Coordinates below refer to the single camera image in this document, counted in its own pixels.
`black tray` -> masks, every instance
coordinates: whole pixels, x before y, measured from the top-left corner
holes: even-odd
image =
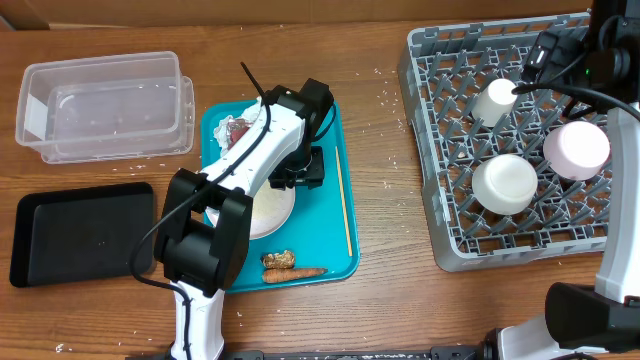
[[[128,275],[154,211],[147,183],[27,195],[18,203],[9,280],[29,287]],[[154,264],[151,246],[140,252],[140,273]]]

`clear plastic container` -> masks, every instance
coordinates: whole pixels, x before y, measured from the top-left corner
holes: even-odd
[[[33,64],[16,141],[49,164],[175,155],[193,146],[193,84],[173,52]]]

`cardboard box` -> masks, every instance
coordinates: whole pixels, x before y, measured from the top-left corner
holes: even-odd
[[[590,0],[16,0],[52,27],[498,19],[586,10]]]

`white plate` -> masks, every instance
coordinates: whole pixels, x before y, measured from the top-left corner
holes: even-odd
[[[278,230],[291,215],[295,200],[295,188],[272,189],[266,181],[253,199],[249,239],[260,239]],[[207,209],[207,216],[214,226],[218,223],[218,215],[217,211]]]

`wooden skewer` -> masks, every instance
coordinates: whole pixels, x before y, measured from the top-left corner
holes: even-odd
[[[344,215],[344,228],[347,230],[347,249],[349,250],[349,257],[352,257],[353,250],[351,249],[351,232],[349,231],[349,220],[347,219],[347,205],[344,201],[344,188],[342,187],[342,170],[340,169],[340,155],[338,154],[337,146],[336,165],[338,166],[338,181],[340,182],[340,197],[342,198],[342,215]]]

